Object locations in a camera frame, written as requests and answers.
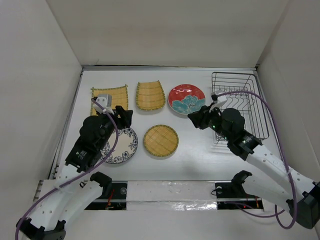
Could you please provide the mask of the square bamboo tray plate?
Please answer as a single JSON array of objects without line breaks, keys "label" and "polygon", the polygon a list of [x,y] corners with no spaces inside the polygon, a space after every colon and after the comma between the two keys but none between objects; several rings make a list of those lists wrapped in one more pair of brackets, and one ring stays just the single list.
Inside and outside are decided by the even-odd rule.
[{"label": "square bamboo tray plate", "polygon": [[129,109],[128,86],[120,86],[114,88],[94,88],[91,89],[91,97],[96,101],[98,95],[109,94],[112,96],[111,108],[122,106],[125,110]]}]

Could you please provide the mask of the red teal floral plate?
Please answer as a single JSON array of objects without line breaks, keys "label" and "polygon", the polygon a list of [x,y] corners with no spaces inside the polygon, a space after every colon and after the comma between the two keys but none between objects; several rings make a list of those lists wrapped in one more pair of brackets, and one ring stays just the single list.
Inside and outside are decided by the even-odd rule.
[{"label": "red teal floral plate", "polygon": [[170,90],[167,101],[174,112],[187,116],[199,111],[206,104],[206,97],[197,86],[180,84]]}]

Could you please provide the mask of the curved bamboo scoop plate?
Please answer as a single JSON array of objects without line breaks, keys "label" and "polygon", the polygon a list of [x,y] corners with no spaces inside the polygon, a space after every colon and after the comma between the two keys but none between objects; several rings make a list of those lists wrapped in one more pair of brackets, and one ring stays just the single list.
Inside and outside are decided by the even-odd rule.
[{"label": "curved bamboo scoop plate", "polygon": [[155,111],[166,104],[166,96],[161,82],[138,82],[136,87],[135,103],[142,111]]}]

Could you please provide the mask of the blue white floral plate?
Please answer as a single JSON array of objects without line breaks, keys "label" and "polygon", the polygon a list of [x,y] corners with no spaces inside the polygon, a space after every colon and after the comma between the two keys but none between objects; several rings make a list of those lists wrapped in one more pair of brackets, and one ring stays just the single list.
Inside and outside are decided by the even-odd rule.
[{"label": "blue white floral plate", "polygon": [[118,134],[117,145],[108,158],[106,158],[106,156],[112,149],[116,139],[115,131],[113,131],[104,148],[101,150],[100,159],[104,159],[105,163],[122,164],[132,158],[138,149],[138,136],[132,128],[121,129],[118,131]]}]

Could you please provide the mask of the round bamboo plate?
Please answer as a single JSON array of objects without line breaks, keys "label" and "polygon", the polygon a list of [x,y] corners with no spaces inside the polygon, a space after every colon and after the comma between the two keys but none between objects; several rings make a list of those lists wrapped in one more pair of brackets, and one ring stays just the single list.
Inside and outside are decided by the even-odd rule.
[{"label": "round bamboo plate", "polygon": [[143,145],[148,153],[164,158],[172,155],[178,148],[179,136],[170,126],[157,124],[149,128],[143,137]]}]

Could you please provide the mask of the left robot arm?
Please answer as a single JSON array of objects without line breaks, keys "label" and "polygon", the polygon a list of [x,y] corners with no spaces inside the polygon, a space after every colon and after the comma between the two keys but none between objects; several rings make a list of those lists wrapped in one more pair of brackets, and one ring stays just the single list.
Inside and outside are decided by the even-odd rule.
[{"label": "left robot arm", "polygon": [[95,199],[107,198],[112,179],[96,171],[104,161],[102,149],[112,133],[129,128],[132,110],[117,105],[97,107],[97,115],[83,121],[79,138],[65,159],[54,188],[39,198],[16,224],[15,238],[23,233],[30,240],[63,240],[66,231]]}]

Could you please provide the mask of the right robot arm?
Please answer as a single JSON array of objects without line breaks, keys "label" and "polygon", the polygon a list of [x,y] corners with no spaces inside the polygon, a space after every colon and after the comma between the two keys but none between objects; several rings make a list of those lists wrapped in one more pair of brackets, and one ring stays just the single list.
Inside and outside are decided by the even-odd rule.
[{"label": "right robot arm", "polygon": [[236,156],[255,166],[274,184],[265,184],[248,171],[241,171],[233,178],[231,191],[237,197],[244,194],[266,199],[287,211],[302,227],[312,229],[320,220],[320,184],[286,167],[261,140],[245,130],[245,119],[234,108],[221,111],[203,106],[188,114],[197,129],[210,128],[227,141],[227,147]]}]

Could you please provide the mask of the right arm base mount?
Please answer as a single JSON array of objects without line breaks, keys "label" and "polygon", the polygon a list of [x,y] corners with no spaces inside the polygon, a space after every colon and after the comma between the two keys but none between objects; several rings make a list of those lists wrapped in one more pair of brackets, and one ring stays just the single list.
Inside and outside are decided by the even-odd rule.
[{"label": "right arm base mount", "polygon": [[264,209],[262,199],[247,194],[243,188],[243,183],[251,175],[250,172],[242,170],[232,180],[214,183],[211,195],[216,197],[218,210]]}]

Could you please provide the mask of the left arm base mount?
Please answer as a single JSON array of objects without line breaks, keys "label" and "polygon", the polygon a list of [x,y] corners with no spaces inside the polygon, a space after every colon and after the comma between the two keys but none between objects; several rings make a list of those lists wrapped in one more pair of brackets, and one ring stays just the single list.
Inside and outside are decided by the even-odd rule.
[{"label": "left arm base mount", "polygon": [[97,180],[102,187],[102,194],[90,203],[85,210],[88,211],[122,211],[127,209],[127,181],[113,181],[101,172],[94,173],[90,180]]}]

